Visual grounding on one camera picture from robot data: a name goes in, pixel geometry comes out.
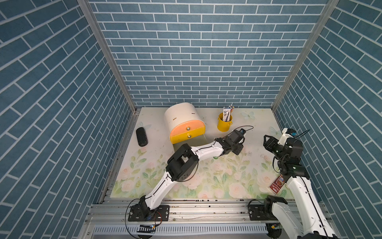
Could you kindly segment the orange top drawer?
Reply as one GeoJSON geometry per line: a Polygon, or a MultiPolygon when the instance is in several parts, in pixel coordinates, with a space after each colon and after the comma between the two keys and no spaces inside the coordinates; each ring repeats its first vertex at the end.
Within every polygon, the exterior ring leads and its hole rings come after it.
{"type": "Polygon", "coordinates": [[[206,126],[204,122],[199,119],[185,121],[175,125],[171,130],[170,136],[175,136],[193,130],[201,131],[201,134],[204,134],[206,132],[206,126]]]}

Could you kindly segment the yellow drawer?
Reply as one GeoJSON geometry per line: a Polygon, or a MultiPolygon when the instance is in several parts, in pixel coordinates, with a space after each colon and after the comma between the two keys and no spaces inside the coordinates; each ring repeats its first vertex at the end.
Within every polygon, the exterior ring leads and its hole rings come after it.
{"type": "Polygon", "coordinates": [[[197,137],[199,135],[202,135],[201,131],[193,130],[193,131],[189,131],[189,132],[186,132],[186,133],[178,134],[178,135],[175,135],[175,136],[170,136],[170,141],[171,141],[172,144],[176,144],[176,143],[188,140],[190,138],[197,137]]]}

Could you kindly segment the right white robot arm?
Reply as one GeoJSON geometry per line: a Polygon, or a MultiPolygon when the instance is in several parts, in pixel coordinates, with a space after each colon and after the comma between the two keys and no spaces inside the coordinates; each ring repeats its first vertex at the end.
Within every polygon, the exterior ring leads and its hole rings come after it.
{"type": "Polygon", "coordinates": [[[313,193],[310,176],[300,163],[302,142],[289,134],[283,134],[280,139],[265,135],[263,146],[278,161],[280,175],[293,194],[301,220],[291,212],[283,197],[267,196],[265,213],[276,217],[291,239],[337,239],[313,193]]]}

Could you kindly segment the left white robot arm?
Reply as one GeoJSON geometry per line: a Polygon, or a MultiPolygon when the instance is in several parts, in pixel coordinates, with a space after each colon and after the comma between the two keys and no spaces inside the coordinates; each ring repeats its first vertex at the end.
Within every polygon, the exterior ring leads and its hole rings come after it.
{"type": "Polygon", "coordinates": [[[167,161],[165,173],[157,186],[139,200],[141,211],[154,212],[175,184],[194,177],[200,161],[231,152],[239,155],[243,149],[246,132],[243,128],[235,129],[225,137],[216,138],[213,142],[202,146],[189,146],[187,143],[181,145],[167,161]]]}

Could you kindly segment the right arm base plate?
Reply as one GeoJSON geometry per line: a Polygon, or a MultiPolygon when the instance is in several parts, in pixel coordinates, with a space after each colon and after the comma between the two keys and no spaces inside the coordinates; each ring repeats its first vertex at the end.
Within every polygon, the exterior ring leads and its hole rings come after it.
{"type": "Polygon", "coordinates": [[[248,206],[250,221],[276,221],[272,214],[264,210],[264,205],[251,204],[248,206]]]}

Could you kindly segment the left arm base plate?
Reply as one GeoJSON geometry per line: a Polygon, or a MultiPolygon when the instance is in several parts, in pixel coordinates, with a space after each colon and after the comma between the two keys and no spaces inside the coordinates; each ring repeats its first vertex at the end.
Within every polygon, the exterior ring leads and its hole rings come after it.
{"type": "Polygon", "coordinates": [[[130,207],[129,222],[168,222],[170,206],[160,205],[157,209],[149,210],[146,206],[142,209],[139,204],[130,207]]]}

